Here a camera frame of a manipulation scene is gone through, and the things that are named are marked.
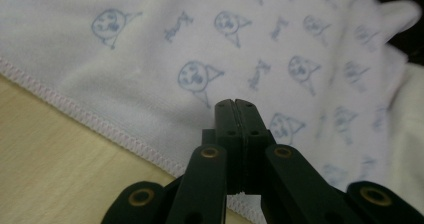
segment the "dark background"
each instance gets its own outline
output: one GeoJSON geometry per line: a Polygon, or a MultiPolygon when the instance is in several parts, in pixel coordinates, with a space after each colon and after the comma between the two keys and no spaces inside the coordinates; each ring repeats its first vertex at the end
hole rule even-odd
{"type": "MultiPolygon", "coordinates": [[[[389,2],[395,0],[379,0],[381,2],[389,2]]],[[[424,0],[413,0],[424,10],[424,0]]],[[[424,65],[424,18],[412,28],[397,34],[390,41],[409,56],[409,61],[424,65]]]]}

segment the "wooden table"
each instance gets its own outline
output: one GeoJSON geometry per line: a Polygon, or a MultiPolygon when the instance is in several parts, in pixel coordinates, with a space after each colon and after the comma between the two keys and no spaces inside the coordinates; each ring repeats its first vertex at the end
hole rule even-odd
{"type": "Polygon", "coordinates": [[[143,180],[173,178],[0,77],[0,223],[100,223],[143,180]]]}

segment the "white fabric fold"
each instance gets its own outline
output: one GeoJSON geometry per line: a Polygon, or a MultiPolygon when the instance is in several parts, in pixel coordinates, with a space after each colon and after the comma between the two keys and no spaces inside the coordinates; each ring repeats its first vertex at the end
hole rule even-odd
{"type": "MultiPolygon", "coordinates": [[[[419,11],[376,0],[0,0],[0,72],[178,176],[213,106],[257,105],[277,142],[344,190],[385,184],[386,45],[419,11]]],[[[258,198],[229,206],[263,223],[258,198]]]]}

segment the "black metal part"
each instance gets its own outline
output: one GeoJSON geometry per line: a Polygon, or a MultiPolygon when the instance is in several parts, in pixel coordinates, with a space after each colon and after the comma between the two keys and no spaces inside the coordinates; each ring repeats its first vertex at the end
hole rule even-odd
{"type": "Polygon", "coordinates": [[[273,145],[265,155],[266,179],[293,223],[364,223],[295,148],[273,145]]]}
{"type": "Polygon", "coordinates": [[[215,121],[183,176],[166,187],[129,186],[102,223],[224,223],[226,194],[243,191],[261,195],[268,223],[424,224],[417,210],[375,183],[353,183],[347,193],[331,187],[299,151],[276,145],[252,103],[219,102],[215,121]]]}
{"type": "Polygon", "coordinates": [[[349,185],[347,200],[367,223],[424,223],[422,216],[411,205],[386,187],[362,181],[349,185]]]}
{"type": "Polygon", "coordinates": [[[217,145],[198,147],[181,180],[167,224],[224,223],[227,151],[217,145]]]}
{"type": "Polygon", "coordinates": [[[264,151],[275,144],[255,105],[224,100],[215,106],[215,129],[203,130],[202,144],[216,144],[228,152],[229,195],[261,193],[264,151]]]}
{"type": "Polygon", "coordinates": [[[161,223],[161,204],[165,197],[164,188],[156,183],[138,182],[118,196],[107,211],[102,224],[161,223]]]}

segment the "brass screw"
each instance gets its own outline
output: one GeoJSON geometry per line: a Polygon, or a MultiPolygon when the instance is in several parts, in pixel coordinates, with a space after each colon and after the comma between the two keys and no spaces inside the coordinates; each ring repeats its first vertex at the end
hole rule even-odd
{"type": "Polygon", "coordinates": [[[392,199],[386,193],[374,187],[361,187],[359,193],[365,200],[378,206],[386,207],[393,203],[392,199]]]}
{"type": "Polygon", "coordinates": [[[278,157],[290,158],[293,153],[287,147],[277,147],[274,150],[274,154],[278,157]]]}
{"type": "Polygon", "coordinates": [[[219,154],[219,151],[213,147],[207,147],[200,152],[200,155],[206,158],[214,158],[214,157],[217,157],[218,154],[219,154]]]}
{"type": "Polygon", "coordinates": [[[128,197],[128,202],[132,206],[145,206],[149,204],[155,197],[155,192],[149,188],[138,189],[133,191],[128,197]]]}

